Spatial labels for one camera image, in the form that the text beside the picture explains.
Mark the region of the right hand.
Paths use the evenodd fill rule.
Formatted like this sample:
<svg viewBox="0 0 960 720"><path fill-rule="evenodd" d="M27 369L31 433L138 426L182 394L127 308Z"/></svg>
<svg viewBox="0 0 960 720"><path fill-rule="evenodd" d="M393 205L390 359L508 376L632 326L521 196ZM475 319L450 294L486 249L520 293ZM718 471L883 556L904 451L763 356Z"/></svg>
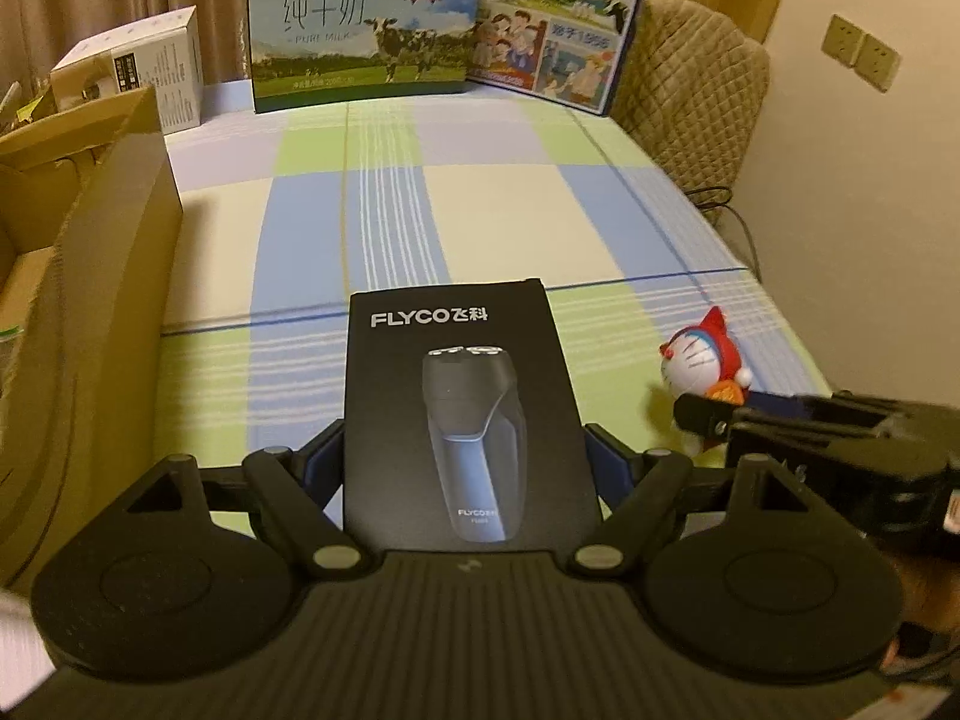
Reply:
<svg viewBox="0 0 960 720"><path fill-rule="evenodd" d="M928 631L957 637L960 628L960 575L957 562L882 548L903 587L908 622Z"/></svg>

